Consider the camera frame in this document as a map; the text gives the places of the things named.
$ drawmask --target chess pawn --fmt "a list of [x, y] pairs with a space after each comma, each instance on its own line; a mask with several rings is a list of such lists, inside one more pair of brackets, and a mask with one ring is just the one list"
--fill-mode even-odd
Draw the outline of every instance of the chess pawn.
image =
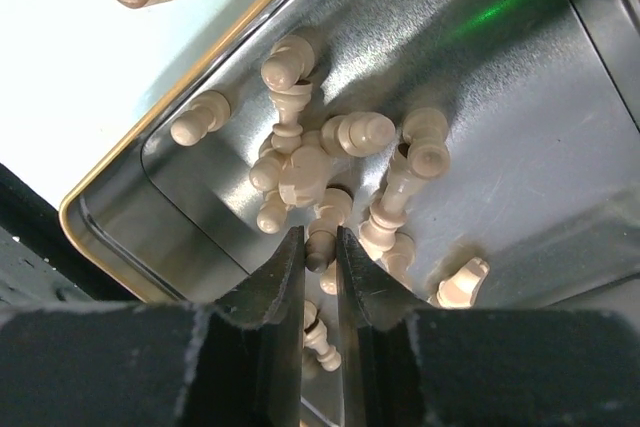
[[325, 294], [338, 295], [337, 262], [334, 260], [320, 276], [320, 288]]
[[308, 207], [324, 197], [331, 177], [331, 158], [320, 146], [320, 133], [302, 136], [302, 146], [291, 154], [280, 174], [280, 197], [285, 204]]
[[442, 112], [430, 107], [414, 110], [404, 120], [402, 136], [410, 144], [409, 165], [420, 178], [432, 180], [444, 175], [451, 165], [445, 144], [449, 124]]
[[280, 198], [278, 190], [267, 192], [258, 212], [258, 228], [265, 234], [279, 232], [287, 221], [289, 208]]
[[313, 325], [318, 317], [318, 308], [310, 300], [304, 301], [304, 319], [302, 325], [304, 330], [307, 330]]
[[256, 190], [269, 192], [278, 188], [280, 173], [287, 158], [271, 145], [271, 135], [267, 137], [259, 150], [259, 158], [249, 171], [249, 181]]
[[286, 92], [300, 79], [306, 79], [316, 58], [311, 44], [297, 35], [287, 35], [271, 49], [262, 65], [262, 80], [269, 90]]
[[396, 241], [380, 259], [385, 270], [398, 282], [409, 288], [407, 269], [416, 261], [416, 244], [407, 234], [396, 232]]
[[360, 225], [360, 243], [372, 258], [393, 248], [396, 231], [407, 223], [407, 202], [427, 183], [413, 173], [406, 153], [406, 144], [396, 147], [389, 163], [387, 187], [369, 207], [369, 219]]
[[315, 206], [316, 220], [309, 224], [305, 244], [306, 265], [312, 272], [324, 272], [336, 258], [338, 226], [351, 215], [353, 199], [344, 190], [329, 188]]
[[382, 152], [395, 138], [391, 119], [376, 112], [354, 112], [329, 119], [322, 127], [322, 146], [334, 157], [367, 157]]
[[197, 144], [209, 132], [220, 129], [231, 117], [231, 107], [224, 96], [213, 90], [201, 93], [171, 124], [171, 137], [182, 146]]
[[305, 329], [304, 346], [316, 351], [318, 362], [327, 372], [337, 370], [342, 364], [342, 356], [338, 350], [327, 342], [327, 326], [320, 319], [317, 319], [311, 330]]
[[440, 282], [435, 299], [438, 306], [444, 309], [473, 307], [487, 275], [489, 275], [489, 264], [479, 257], [474, 257], [453, 277]]
[[291, 154], [302, 144], [302, 126], [298, 123], [298, 117], [311, 102], [312, 90], [310, 82], [301, 80], [286, 92], [269, 92], [279, 116], [271, 137], [271, 145], [277, 152]]

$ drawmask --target white surface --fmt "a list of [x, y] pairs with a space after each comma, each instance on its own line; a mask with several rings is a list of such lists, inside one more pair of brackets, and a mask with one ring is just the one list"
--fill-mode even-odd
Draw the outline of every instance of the white surface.
[[254, 0], [0, 0], [0, 162], [62, 198]]

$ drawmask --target fallen chess piece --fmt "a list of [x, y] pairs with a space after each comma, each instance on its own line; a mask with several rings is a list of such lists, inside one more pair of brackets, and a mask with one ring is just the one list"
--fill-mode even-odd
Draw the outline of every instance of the fallen chess piece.
[[310, 131], [302, 136], [302, 146], [296, 149], [280, 175], [280, 197], [293, 207], [308, 207], [319, 203], [331, 178], [331, 158], [320, 146], [320, 133]]
[[187, 110], [171, 124], [171, 137], [184, 147], [197, 144], [209, 132], [222, 128], [231, 117], [231, 107], [224, 96], [213, 90], [191, 101]]
[[393, 247], [382, 254], [380, 261], [394, 279], [411, 290], [407, 269], [416, 261], [416, 244], [411, 237], [402, 232], [396, 232]]
[[[304, 309], [304, 346], [316, 351], [316, 358], [324, 370], [333, 372], [342, 364], [342, 356], [334, 345], [327, 342], [327, 326], [316, 317], [318, 312], [316, 306], [305, 300]], [[314, 321], [307, 325], [307, 318], [311, 317], [311, 314], [313, 314]]]
[[417, 109], [406, 117], [402, 136], [409, 144], [409, 166], [418, 177], [433, 180], [448, 172], [451, 165], [445, 144], [448, 134], [447, 118], [437, 109]]
[[351, 215], [353, 199], [344, 190], [325, 190], [322, 202], [315, 206], [316, 220], [309, 224], [305, 244], [306, 266], [312, 272], [324, 272], [336, 258], [338, 226]]
[[289, 207], [282, 201], [277, 189], [267, 192], [258, 212], [258, 228], [265, 234], [280, 232], [287, 221], [288, 211]]
[[280, 174], [287, 157], [276, 151], [271, 145], [271, 135], [262, 143], [259, 158], [249, 171], [249, 182], [260, 192], [269, 192], [278, 188]]
[[354, 112], [329, 119], [321, 129], [322, 147], [332, 157], [367, 157], [393, 142], [393, 122], [376, 112]]
[[489, 264], [474, 257], [452, 277], [440, 282], [435, 298], [429, 299], [429, 303], [443, 309], [469, 309], [475, 305], [488, 275]]
[[281, 154], [291, 154], [302, 145], [303, 129], [298, 118], [311, 101], [312, 90], [313, 85], [302, 80], [286, 92], [269, 92], [279, 116], [278, 123], [273, 126], [271, 145]]
[[406, 144], [396, 148], [389, 163], [387, 186], [369, 207], [369, 219], [360, 225], [360, 243], [373, 260], [393, 248], [396, 231], [407, 222], [407, 202], [426, 185], [409, 167], [407, 150]]
[[271, 49], [271, 55], [262, 64], [262, 80], [274, 92], [285, 92], [313, 70], [316, 55], [307, 40], [298, 35], [287, 35]]
[[325, 294], [338, 295], [338, 264], [334, 260], [329, 268], [320, 276], [320, 288]]

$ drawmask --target gold trim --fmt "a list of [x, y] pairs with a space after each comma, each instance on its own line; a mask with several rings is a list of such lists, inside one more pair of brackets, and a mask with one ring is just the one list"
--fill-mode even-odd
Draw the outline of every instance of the gold trim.
[[217, 42], [213, 44], [211, 49], [198, 60], [193, 67], [182, 77], [163, 97], [160, 101], [147, 112], [142, 119], [133, 126], [129, 132], [113, 147], [107, 155], [105, 155], [98, 164], [91, 169], [91, 171], [76, 185], [71, 192], [69, 192], [60, 204], [59, 219], [62, 225], [62, 230], [69, 239], [69, 242], [78, 249], [78, 251], [84, 255], [91, 262], [96, 264], [107, 274], [113, 277], [117, 282], [122, 284], [132, 294], [136, 295], [141, 300], [145, 300], [146, 295], [142, 292], [136, 292], [133, 286], [127, 285], [124, 279], [114, 272], [108, 265], [103, 263], [100, 259], [96, 258], [91, 252], [84, 248], [80, 241], [74, 236], [71, 226], [69, 225], [68, 210], [71, 203], [80, 195], [80, 193], [102, 172], [107, 165], [109, 165], [120, 152], [122, 152], [133, 139], [135, 139], [153, 119], [155, 119], [161, 112], [163, 112], [167, 106], [173, 101], [173, 99], [182, 92], [187, 85], [193, 82], [194, 79], [200, 75], [200, 73], [218, 56], [227, 46], [242, 32], [242, 30], [260, 13], [264, 8], [269, 5], [272, 0], [256, 0], [251, 7], [236, 21], [236, 23], [227, 30]]

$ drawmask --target stainless steel surface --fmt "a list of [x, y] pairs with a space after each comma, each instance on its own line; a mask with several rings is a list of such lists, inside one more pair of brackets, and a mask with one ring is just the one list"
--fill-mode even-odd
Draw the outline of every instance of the stainless steel surface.
[[[640, 136], [569, 0], [280, 2], [72, 204], [73, 230], [98, 258], [150, 279], [153, 298], [206, 300], [273, 252], [281, 236], [258, 231], [261, 196], [247, 180], [276, 121], [259, 68], [299, 30], [321, 51], [306, 128], [357, 110], [400, 125], [421, 106], [450, 120], [451, 171], [412, 200], [403, 229], [418, 245], [409, 275], [419, 295], [475, 255], [492, 267], [478, 297], [487, 307], [547, 305], [640, 270]], [[231, 121], [176, 146], [171, 120], [209, 88], [229, 98]], [[332, 183], [355, 194], [349, 227], [391, 152], [335, 162]], [[296, 211], [289, 224], [311, 216]], [[337, 341], [335, 299], [315, 275], [307, 284]], [[305, 392], [337, 424], [339, 385], [322, 374]]]
[[640, 2], [571, 0], [622, 100], [640, 125]]
[[640, 279], [632, 278], [621, 283], [595, 289], [572, 297], [553, 306], [570, 310], [605, 310], [615, 312], [631, 325], [640, 329]]

